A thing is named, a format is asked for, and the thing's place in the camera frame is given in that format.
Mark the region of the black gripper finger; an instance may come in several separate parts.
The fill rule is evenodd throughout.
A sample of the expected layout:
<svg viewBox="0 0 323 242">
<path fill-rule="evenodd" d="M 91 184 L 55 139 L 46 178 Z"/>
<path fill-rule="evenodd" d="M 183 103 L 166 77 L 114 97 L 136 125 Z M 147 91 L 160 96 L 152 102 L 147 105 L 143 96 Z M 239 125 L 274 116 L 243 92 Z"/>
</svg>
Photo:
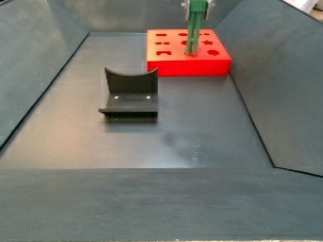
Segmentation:
<svg viewBox="0 0 323 242">
<path fill-rule="evenodd" d="M 185 9 L 185 19 L 189 20 L 189 0 L 183 0 L 182 7 Z"/>
</svg>

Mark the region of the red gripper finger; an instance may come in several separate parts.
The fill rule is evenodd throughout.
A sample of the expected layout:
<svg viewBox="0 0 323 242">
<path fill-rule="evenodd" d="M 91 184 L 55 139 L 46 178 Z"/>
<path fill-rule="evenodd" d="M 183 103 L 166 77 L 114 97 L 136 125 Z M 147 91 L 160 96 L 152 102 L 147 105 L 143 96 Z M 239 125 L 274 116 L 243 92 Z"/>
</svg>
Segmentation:
<svg viewBox="0 0 323 242">
<path fill-rule="evenodd" d="M 217 6 L 215 0 L 207 0 L 206 20 L 209 20 L 213 8 Z"/>
</svg>

